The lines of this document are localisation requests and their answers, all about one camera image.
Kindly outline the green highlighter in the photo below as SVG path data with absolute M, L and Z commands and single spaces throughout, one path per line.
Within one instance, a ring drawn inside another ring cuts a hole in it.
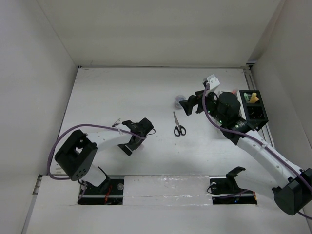
M 246 101 L 246 102 L 249 102 L 248 94 L 247 94 L 247 93 L 244 93 L 243 96 L 244 96 L 245 101 Z

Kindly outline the orange highlighter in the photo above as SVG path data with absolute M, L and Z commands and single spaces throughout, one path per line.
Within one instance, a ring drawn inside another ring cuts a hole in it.
M 257 93 L 252 93 L 251 97 L 249 99 L 249 104 L 255 104 L 259 101 L 259 98 L 257 96 Z

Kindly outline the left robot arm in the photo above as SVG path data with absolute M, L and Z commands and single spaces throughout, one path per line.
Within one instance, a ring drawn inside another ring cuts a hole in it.
M 94 193 L 105 194 L 110 187 L 110 178 L 93 164 L 96 154 L 111 147 L 119 147 L 126 155 L 131 154 L 154 130 L 147 119 L 140 122 L 126 120 L 112 127 L 86 124 L 86 127 L 102 128 L 103 131 L 84 133 L 73 131 L 55 154 L 55 161 L 72 181 L 81 181 Z

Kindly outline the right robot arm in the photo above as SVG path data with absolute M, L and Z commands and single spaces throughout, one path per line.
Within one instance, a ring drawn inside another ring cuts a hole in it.
M 245 191 L 259 192 L 272 198 L 286 214 L 300 212 L 312 200 L 312 170 L 302 170 L 287 161 L 278 151 L 264 141 L 257 126 L 240 115 L 241 103 L 233 92 L 216 94 L 206 88 L 195 92 L 186 99 L 177 96 L 175 104 L 183 109 L 187 116 L 205 113 L 208 121 L 218 128 L 224 137 L 247 152 L 275 179 L 274 182 L 262 182 L 259 179 L 241 177 L 246 169 L 237 166 L 222 179 L 213 179 L 207 191 L 213 195 L 228 194 L 225 199 L 240 195 Z

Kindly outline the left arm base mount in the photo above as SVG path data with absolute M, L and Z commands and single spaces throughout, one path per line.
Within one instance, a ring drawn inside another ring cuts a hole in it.
M 95 187 L 91 183 L 79 181 L 79 205 L 122 205 L 125 176 L 109 176 L 104 184 Z

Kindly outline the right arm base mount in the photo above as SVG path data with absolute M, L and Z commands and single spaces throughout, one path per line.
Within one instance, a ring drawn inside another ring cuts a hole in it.
M 236 167 L 226 175 L 209 177 L 210 184 L 206 191 L 212 195 L 213 205 L 257 205 L 255 192 L 239 188 L 235 180 L 244 170 L 243 167 Z

